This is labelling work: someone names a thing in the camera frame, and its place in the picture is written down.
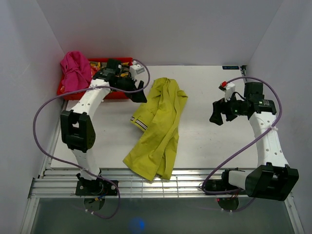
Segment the cable tie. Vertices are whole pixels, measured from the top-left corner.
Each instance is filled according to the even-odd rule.
[[[278,128],[276,126],[272,127],[272,125],[268,126],[268,129],[271,128],[272,130],[278,131]]]
[[[91,86],[91,88],[94,89],[94,90],[100,90],[100,88],[98,88],[97,85],[91,84],[90,86]]]

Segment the striped cuff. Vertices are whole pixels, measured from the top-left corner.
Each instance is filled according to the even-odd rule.
[[[134,120],[135,120],[134,117],[131,117],[131,118],[130,118],[130,121],[134,121]],[[137,119],[137,120],[135,121],[135,123],[138,124],[138,125],[140,125],[144,130],[147,129],[147,126],[146,126],[144,123],[142,123],[140,120]]]

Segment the glass panel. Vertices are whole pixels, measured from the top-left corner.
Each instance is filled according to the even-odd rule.
[[[240,205],[250,198],[240,198]],[[117,199],[107,199],[100,214],[114,211]],[[293,234],[284,202],[256,199],[238,213],[203,210],[220,209],[215,198],[122,199],[117,215],[103,220],[83,208],[83,199],[40,199],[32,234]]]

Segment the white wall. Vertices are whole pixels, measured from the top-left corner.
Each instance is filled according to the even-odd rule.
[[[305,233],[312,233],[312,1],[284,0],[247,67],[281,97],[278,126],[289,164],[299,170],[293,194]]]
[[[64,52],[245,64],[282,0],[37,0]]]
[[[61,50],[35,0],[0,1],[0,233],[18,233],[33,177],[43,156],[32,137],[35,111],[55,95]],[[60,111],[42,113],[38,133],[46,147]]]

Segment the white table surface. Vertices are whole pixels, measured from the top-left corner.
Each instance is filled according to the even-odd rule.
[[[212,103],[224,97],[218,89],[221,82],[241,76],[239,70],[223,70],[221,66],[149,66],[154,79],[175,79],[180,89],[189,96],[179,124],[179,143],[175,159],[176,169],[215,168],[237,150],[254,139],[247,117],[237,117],[222,126],[210,123]],[[236,81],[236,90],[243,94],[244,83]],[[70,110],[77,101],[69,101]],[[122,160],[134,147],[143,132],[130,123],[130,117],[139,107],[130,100],[104,101],[92,120],[96,132],[93,153],[100,168],[127,168]],[[59,134],[54,156],[77,163]],[[73,166],[52,160],[51,168]],[[252,146],[231,160],[225,167],[256,168],[256,146]]]

